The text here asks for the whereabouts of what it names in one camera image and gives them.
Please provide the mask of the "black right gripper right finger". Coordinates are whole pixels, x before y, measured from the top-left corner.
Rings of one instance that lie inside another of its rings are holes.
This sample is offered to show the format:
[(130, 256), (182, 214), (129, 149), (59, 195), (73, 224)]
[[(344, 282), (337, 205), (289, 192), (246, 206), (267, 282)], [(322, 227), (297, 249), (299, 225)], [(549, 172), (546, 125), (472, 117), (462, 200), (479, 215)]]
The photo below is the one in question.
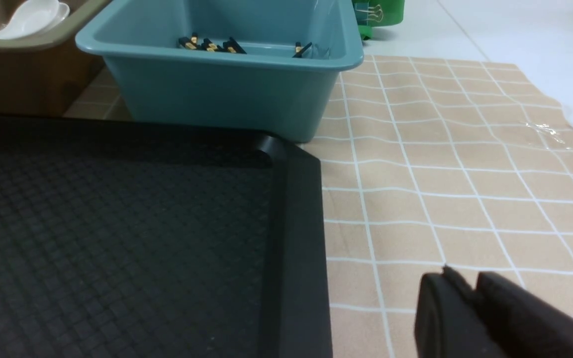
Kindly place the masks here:
[(510, 358), (573, 358), (573, 317), (495, 272), (478, 275), (476, 310)]

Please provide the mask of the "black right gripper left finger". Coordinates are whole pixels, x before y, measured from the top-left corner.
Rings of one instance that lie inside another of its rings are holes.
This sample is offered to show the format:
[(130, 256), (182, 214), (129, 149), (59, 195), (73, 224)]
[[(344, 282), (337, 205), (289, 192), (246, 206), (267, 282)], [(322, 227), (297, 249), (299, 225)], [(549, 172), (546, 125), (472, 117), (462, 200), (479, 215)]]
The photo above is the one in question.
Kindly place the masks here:
[(421, 277), (414, 323), (419, 358), (506, 358), (475, 308), (471, 285), (451, 267)]

